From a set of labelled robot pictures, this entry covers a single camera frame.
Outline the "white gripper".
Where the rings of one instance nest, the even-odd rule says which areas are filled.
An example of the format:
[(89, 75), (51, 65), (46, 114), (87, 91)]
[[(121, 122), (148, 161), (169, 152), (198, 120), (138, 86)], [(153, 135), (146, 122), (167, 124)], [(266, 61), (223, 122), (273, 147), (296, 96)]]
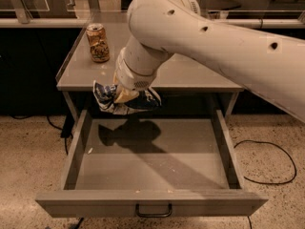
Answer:
[(122, 56), (115, 62), (113, 82), (118, 86), (115, 103), (129, 102), (139, 96), (140, 91), (148, 89), (156, 78), (156, 73), (152, 75), (140, 75), (133, 72)]

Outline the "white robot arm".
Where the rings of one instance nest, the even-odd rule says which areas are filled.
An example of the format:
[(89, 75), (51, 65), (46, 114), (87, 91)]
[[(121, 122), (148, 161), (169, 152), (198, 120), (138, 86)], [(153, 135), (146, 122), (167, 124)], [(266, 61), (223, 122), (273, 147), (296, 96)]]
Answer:
[(304, 40), (211, 21), (196, 0), (132, 0), (127, 24), (131, 37), (114, 74), (124, 88), (149, 88), (179, 53), (305, 121)]

